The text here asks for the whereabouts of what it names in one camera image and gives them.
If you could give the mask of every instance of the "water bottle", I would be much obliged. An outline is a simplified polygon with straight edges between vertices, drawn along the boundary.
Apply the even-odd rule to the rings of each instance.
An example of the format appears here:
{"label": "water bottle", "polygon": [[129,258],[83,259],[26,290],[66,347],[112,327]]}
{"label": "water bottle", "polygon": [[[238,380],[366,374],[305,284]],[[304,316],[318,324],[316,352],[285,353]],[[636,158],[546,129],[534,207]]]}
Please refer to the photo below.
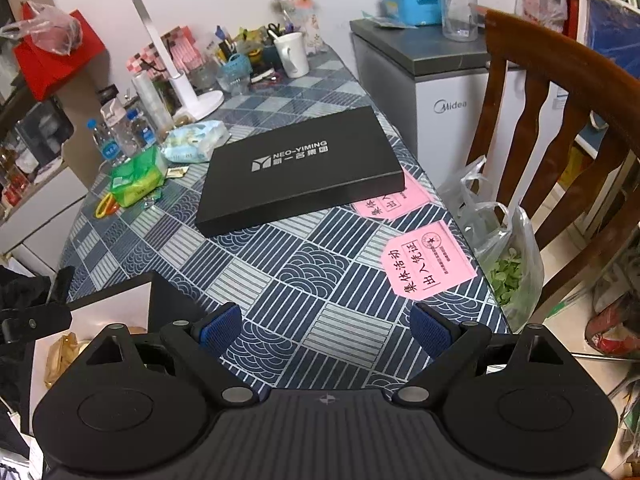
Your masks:
{"label": "water bottle", "polygon": [[151,126],[149,126],[149,122],[141,111],[135,108],[129,110],[127,112],[127,119],[129,120],[131,133],[142,143],[144,149],[156,143],[156,134],[151,129]]}
{"label": "water bottle", "polygon": [[454,41],[478,38],[478,0],[440,0],[442,33]]}
{"label": "water bottle", "polygon": [[104,157],[104,160],[110,162],[113,166],[122,164],[127,160],[127,156],[122,153],[118,143],[111,137],[107,127],[101,123],[98,124],[95,119],[89,120],[86,127],[92,131],[95,145]]}
{"label": "water bottle", "polygon": [[111,135],[120,146],[120,149],[129,158],[137,155],[142,148],[142,142],[138,142],[129,129],[129,121],[124,107],[117,98],[108,101],[100,112],[107,124]]}

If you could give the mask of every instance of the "patterned tablecloth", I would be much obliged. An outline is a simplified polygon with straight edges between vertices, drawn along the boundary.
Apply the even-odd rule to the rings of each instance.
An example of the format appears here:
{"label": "patterned tablecloth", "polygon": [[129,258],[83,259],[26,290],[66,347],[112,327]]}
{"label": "patterned tablecloth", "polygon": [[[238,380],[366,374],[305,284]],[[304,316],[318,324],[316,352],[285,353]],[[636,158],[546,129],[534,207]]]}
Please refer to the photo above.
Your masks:
{"label": "patterned tablecloth", "polygon": [[[232,141],[286,124],[375,106],[333,52],[310,58],[308,75],[229,98],[212,118],[225,122]],[[376,110],[398,160],[431,194],[424,172]],[[194,217],[207,164],[168,180],[162,198],[95,219],[108,177],[98,176],[75,220],[62,256],[76,267],[71,298],[155,269],[207,309],[240,305],[242,335],[224,362],[262,394],[280,388],[393,389],[420,371],[429,357],[408,328],[411,301],[396,296],[382,271],[386,242],[444,219],[478,276],[429,298],[460,322],[478,320],[494,332],[507,323],[452,217],[436,200],[395,221],[362,218],[334,207],[203,238]]]}

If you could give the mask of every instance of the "metal screw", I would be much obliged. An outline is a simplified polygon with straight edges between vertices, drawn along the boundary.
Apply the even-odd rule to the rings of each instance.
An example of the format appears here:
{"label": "metal screw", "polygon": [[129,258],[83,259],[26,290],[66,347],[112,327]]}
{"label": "metal screw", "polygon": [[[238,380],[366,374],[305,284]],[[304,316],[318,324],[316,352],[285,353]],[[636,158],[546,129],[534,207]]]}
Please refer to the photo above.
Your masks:
{"label": "metal screw", "polygon": [[222,392],[222,398],[225,399],[226,402],[232,402],[234,404],[242,404],[243,402],[253,399],[253,397],[254,392],[244,386],[232,386]]}
{"label": "metal screw", "polygon": [[398,390],[398,397],[404,402],[423,402],[429,398],[429,391],[421,386],[405,386]]}

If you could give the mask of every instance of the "ribbed black surface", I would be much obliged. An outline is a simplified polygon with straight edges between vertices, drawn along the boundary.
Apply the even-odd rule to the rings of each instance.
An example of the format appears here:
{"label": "ribbed black surface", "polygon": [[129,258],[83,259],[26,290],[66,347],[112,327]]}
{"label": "ribbed black surface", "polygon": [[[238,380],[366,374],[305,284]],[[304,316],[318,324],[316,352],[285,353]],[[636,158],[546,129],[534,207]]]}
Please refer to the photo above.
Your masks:
{"label": "ribbed black surface", "polygon": [[[51,478],[75,476],[56,471]],[[446,440],[430,413],[396,408],[379,390],[272,390],[263,404],[224,413],[203,445],[190,456],[136,478],[522,480],[524,477],[511,477],[472,462]],[[592,470],[562,478],[603,480],[607,476]]]}

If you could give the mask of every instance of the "white mug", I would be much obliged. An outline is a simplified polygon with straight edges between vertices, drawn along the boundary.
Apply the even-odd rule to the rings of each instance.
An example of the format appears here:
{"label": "white mug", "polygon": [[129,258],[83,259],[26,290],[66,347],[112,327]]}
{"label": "white mug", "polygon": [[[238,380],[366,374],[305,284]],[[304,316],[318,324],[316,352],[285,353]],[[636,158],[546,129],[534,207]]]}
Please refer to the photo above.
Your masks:
{"label": "white mug", "polygon": [[309,72],[306,60],[305,41],[302,32],[292,32],[273,40],[282,61],[284,71],[290,78],[302,77]]}

